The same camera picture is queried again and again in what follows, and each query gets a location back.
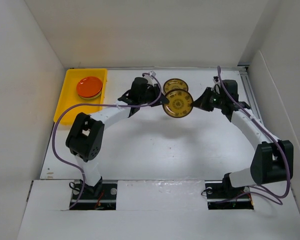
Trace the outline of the yellow patterned plate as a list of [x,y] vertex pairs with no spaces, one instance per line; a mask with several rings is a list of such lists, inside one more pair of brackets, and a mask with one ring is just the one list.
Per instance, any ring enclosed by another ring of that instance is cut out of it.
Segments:
[[165,93],[168,93],[169,91],[176,90],[176,89],[181,89],[188,92],[189,86],[184,80],[180,78],[171,78],[167,80],[163,85],[163,90]]
[[163,104],[163,111],[172,118],[184,118],[193,110],[193,97],[183,89],[170,90],[165,94],[169,103]]

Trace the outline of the black plate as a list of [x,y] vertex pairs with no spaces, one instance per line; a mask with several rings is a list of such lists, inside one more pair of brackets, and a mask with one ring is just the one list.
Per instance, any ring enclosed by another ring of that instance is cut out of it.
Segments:
[[78,95],[79,97],[84,97],[84,98],[94,98],[94,97],[99,97],[101,95],[101,93],[96,94],[96,95],[92,95],[92,96],[83,96],[83,95]]

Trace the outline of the orange plate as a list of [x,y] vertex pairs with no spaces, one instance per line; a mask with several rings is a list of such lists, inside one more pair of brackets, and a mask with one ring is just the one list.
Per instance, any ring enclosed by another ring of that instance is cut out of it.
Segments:
[[89,97],[97,95],[102,91],[103,82],[95,76],[82,78],[76,85],[78,95]]

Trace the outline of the cream floral plate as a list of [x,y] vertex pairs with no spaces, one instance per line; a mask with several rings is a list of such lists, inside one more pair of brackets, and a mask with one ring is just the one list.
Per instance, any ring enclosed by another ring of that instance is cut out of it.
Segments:
[[96,101],[99,97],[80,97],[85,101]]

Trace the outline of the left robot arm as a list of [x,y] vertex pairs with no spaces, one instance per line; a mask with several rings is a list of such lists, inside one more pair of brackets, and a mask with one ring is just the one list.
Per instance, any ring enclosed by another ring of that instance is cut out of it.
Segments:
[[119,121],[132,117],[141,106],[156,107],[168,102],[155,73],[149,72],[136,77],[131,88],[117,99],[114,106],[91,114],[81,112],[76,116],[65,145],[83,170],[80,188],[84,194],[94,199],[99,197],[103,190],[103,179],[97,167],[97,155],[101,150],[105,130]]

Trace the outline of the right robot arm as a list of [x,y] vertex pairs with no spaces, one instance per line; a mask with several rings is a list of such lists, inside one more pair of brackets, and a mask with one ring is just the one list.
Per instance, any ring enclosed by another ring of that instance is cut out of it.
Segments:
[[258,120],[251,107],[239,101],[235,80],[221,80],[215,76],[214,86],[205,89],[193,102],[194,108],[221,113],[236,126],[250,142],[254,156],[250,167],[226,173],[218,191],[228,200],[241,197],[240,190],[253,188],[257,193],[267,193],[276,199],[288,196],[293,177],[294,146],[281,140]]

